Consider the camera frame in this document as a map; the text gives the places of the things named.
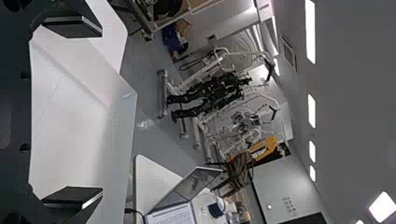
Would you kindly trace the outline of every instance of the humanoid robot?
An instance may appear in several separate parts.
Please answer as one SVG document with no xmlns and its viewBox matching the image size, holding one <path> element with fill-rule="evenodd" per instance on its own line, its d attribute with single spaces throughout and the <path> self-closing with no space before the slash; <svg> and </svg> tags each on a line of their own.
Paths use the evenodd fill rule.
<svg viewBox="0 0 396 224">
<path fill-rule="evenodd" d="M 187 104 L 202 99 L 203 102 L 193 108 L 172 111 L 172 120 L 197 117 L 202 113 L 220 110 L 234 100 L 243 97 L 243 86 L 247 86 L 251 78 L 239 79 L 235 72 L 226 73 L 221 77 L 192 86 L 183 95 L 170 95 L 167 103 Z"/>
</svg>

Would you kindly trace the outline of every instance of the white wall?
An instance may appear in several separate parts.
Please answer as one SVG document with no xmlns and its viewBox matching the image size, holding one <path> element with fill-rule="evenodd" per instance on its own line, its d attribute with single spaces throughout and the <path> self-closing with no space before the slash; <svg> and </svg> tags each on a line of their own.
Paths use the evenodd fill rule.
<svg viewBox="0 0 396 224">
<path fill-rule="evenodd" d="M 112 10 L 106 0 L 92 7 L 99 9 Z M 120 20 L 103 25 L 105 33 L 110 25 L 118 27 L 113 34 L 126 34 Z M 90 223 L 121 223 L 128 185 L 137 96 L 119 75 L 117 60 L 107 59 L 122 58 L 120 46 L 126 37 L 114 39 L 121 41 L 118 47 L 106 49 L 112 42 L 105 38 L 94 41 L 100 45 L 97 48 L 91 40 L 67 40 L 39 27 L 30 43 L 33 150 L 29 182 L 38 198 L 65 186 L 103 188 L 104 198 Z"/>
<path fill-rule="evenodd" d="M 268 224 L 317 212 L 323 214 L 328 224 L 335 224 L 298 156 L 291 155 L 255 168 L 254 186 Z M 290 197 L 297 209 L 296 216 L 287 212 L 284 197 Z"/>
<path fill-rule="evenodd" d="M 192 24 L 186 38 L 188 52 L 207 45 L 207 37 L 216 35 L 221 39 L 259 20 L 257 11 L 248 10 L 252 0 L 225 0 L 224 2 L 186 18 Z"/>
</svg>

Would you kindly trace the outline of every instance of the metal frame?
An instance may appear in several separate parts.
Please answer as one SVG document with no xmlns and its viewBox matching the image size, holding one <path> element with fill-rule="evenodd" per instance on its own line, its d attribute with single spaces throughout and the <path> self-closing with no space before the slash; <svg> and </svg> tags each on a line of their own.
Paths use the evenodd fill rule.
<svg viewBox="0 0 396 224">
<path fill-rule="evenodd" d="M 183 94 L 183 92 L 187 90 L 187 88 L 190 86 L 191 83 L 193 83 L 193 82 L 195 82 L 197 80 L 201 81 L 202 78 L 204 78 L 204 77 L 210 77 L 211 75 L 215 74 L 220 69 L 229 70 L 229 69 L 223 68 L 222 64 L 221 64 L 221 62 L 227 56 L 235 56 L 235 55 L 263 55 L 264 58 L 266 60 L 268 60 L 270 63 L 274 63 L 273 57 L 271 56 L 270 53 L 268 53 L 266 51 L 230 52 L 226 48 L 214 48 L 213 55 L 215 56 L 213 59 L 210 59 L 210 56 L 209 56 L 209 58 L 203 59 L 203 62 L 205 63 L 205 67 L 203 67 L 201 70 L 199 70 L 194 75 L 192 75 L 191 77 L 187 78 L 186 80 L 182 81 L 178 85 L 173 85 L 172 84 L 172 81 L 168 79 L 168 75 L 167 75 L 167 71 L 166 70 L 160 70 L 158 72 L 158 74 L 160 75 L 161 83 L 162 83 L 161 92 L 163 92 L 163 97 L 160 97 L 160 99 L 161 99 L 160 104 L 162 105 L 161 106 L 161 110 L 160 110 L 160 115 L 159 115 L 160 119 L 167 115 L 166 93 L 168 91 L 171 94 L 174 94 L 174 95 Z M 276 102 L 277 107 L 280 108 L 277 100 L 275 100 L 274 98 L 268 97 L 268 96 L 260 93 L 259 91 L 249 91 L 248 89 L 245 89 L 244 92 L 246 93 L 246 98 L 248 98 L 251 95 L 257 95 L 257 97 L 265 97 L 265 98 L 268 98 L 268 99 Z M 245 104 L 248 101 L 244 100 L 239 105 Z M 195 149 L 202 149 L 203 145 L 205 146 L 205 154 L 206 154 L 206 161 L 207 162 L 213 161 L 213 158 L 212 158 L 212 152 L 211 152 L 211 149 L 210 149 L 210 143 L 209 143 L 209 141 L 206 138 L 208 135 L 210 135 L 210 132 L 209 132 L 206 124 L 210 120 L 212 120 L 214 117 L 218 116 L 224 110 L 230 109 L 230 107 L 232 105 L 233 104 L 227 105 L 224 108 L 222 108 L 220 111 L 214 112 L 214 113 L 212 113 L 210 115 L 207 115 L 205 117 L 192 118 L 192 128 L 193 128 L 193 136 L 194 136 L 194 145 L 193 145 L 193 147 Z M 183 130 L 185 130 L 185 129 L 183 129 L 183 125 L 180 125 L 181 134 L 183 134 L 183 132 L 182 132 Z M 201 140 L 200 132 L 202 132 L 204 134 L 204 142 L 202 142 L 202 140 Z"/>
<path fill-rule="evenodd" d="M 63 0 L 69 6 L 86 4 Z M 64 216 L 51 213 L 35 196 L 29 181 L 32 144 L 32 71 L 29 41 L 59 0 L 0 2 L 0 222 L 85 223 L 102 198 Z"/>
</svg>

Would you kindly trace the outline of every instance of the white table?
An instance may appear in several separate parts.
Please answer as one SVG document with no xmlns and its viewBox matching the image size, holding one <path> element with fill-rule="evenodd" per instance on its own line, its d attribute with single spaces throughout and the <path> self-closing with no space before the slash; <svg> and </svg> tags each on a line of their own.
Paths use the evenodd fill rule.
<svg viewBox="0 0 396 224">
<path fill-rule="evenodd" d="M 162 167 L 148 158 L 137 155 L 134 158 L 134 209 L 146 215 L 149 210 L 166 194 L 181 176 Z M 226 224 L 225 217 L 214 219 L 206 207 L 216 201 L 209 190 L 204 190 L 192 200 L 198 224 Z M 141 216 L 135 216 L 135 223 L 143 223 Z"/>
<path fill-rule="evenodd" d="M 132 155 L 136 93 L 120 76 L 127 31 L 107 0 L 87 0 L 104 37 L 65 39 L 39 27 L 33 70 L 29 182 L 38 198 L 65 186 L 100 187 L 89 223 L 121 224 Z"/>
</svg>

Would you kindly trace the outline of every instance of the gray floor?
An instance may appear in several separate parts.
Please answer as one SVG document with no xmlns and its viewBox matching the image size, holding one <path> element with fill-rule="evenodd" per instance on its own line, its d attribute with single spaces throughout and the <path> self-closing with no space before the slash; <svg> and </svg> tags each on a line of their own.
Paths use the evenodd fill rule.
<svg viewBox="0 0 396 224">
<path fill-rule="evenodd" d="M 125 13 L 119 15 L 130 33 L 139 28 L 137 22 L 132 22 L 133 17 Z M 144 155 L 183 176 L 196 165 L 204 164 L 205 153 L 192 148 L 192 138 L 180 139 L 178 126 L 169 117 L 158 119 L 160 86 L 157 71 L 164 68 L 175 82 L 180 81 L 181 76 L 173 66 L 161 34 L 157 34 L 157 38 L 151 42 L 146 42 L 140 34 L 128 38 L 120 74 L 137 92 L 138 98 L 132 158 L 138 154 Z M 252 188 L 247 188 L 247 191 L 257 204 Z M 130 184 L 127 201 L 132 198 L 133 188 Z M 257 218 L 255 223 L 265 223 L 260 211 L 254 213 Z M 126 216 L 124 223 L 133 223 L 131 216 Z"/>
</svg>

